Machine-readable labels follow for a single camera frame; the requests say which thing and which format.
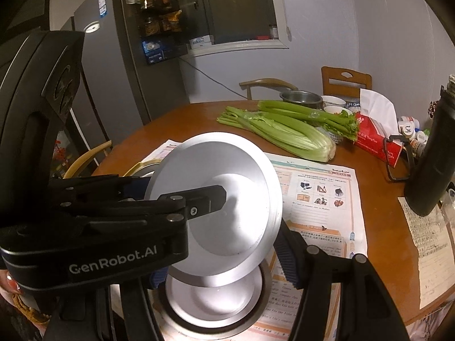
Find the black tumbler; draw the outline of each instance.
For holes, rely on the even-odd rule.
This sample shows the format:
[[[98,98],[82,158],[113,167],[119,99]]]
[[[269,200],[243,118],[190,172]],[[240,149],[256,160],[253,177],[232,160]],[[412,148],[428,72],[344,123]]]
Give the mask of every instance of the black tumbler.
[[[455,171],[455,97],[441,89],[433,126],[419,163],[404,186],[404,197],[418,215],[426,216],[438,203]]]

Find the gray refrigerator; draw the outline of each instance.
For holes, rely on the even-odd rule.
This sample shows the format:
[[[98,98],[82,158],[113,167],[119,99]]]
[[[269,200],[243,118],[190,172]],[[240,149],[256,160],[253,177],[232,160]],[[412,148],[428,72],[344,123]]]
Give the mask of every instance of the gray refrigerator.
[[[62,28],[86,31],[72,111],[90,148],[189,103],[177,58],[147,64],[136,15],[126,0],[85,0]]]

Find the blue label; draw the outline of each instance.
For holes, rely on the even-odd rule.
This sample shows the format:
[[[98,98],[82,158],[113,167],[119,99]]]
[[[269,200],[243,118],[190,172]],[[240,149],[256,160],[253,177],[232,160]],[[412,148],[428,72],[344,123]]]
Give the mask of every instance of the blue label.
[[[98,8],[100,10],[100,17],[103,18],[107,14],[106,0],[98,0]]]

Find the dining table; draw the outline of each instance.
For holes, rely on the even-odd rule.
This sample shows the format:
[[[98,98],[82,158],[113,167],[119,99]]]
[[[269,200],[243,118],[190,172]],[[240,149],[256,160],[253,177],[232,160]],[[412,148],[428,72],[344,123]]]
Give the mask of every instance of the dining table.
[[[218,123],[217,117],[226,106],[255,110],[257,101],[192,103],[176,108],[116,145],[93,175],[122,176],[165,141],[183,142],[207,132],[238,134],[264,152],[294,156],[250,131]],[[365,221],[368,259],[384,282],[403,322],[408,325],[433,312],[455,291],[455,285],[424,308],[419,308],[418,251],[398,201],[398,197],[403,196],[404,184],[391,182],[385,163],[355,146],[352,141],[339,143],[329,164],[355,169]],[[407,163],[400,159],[393,173],[407,175]]]

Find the celery bunch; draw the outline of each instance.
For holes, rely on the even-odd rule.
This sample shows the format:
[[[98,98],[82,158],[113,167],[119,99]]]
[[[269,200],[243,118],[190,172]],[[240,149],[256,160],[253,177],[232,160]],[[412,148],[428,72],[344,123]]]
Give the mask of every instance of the celery bunch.
[[[346,111],[341,114],[330,114],[323,110],[310,109],[305,106],[284,101],[261,100],[258,102],[259,110],[286,115],[288,117],[309,122],[314,126],[322,126],[325,130],[339,134],[349,140],[357,141],[359,123],[354,116],[348,115]]]
[[[252,113],[228,106],[217,121],[250,130],[276,146],[308,160],[327,162],[336,145],[311,125],[280,114]]]

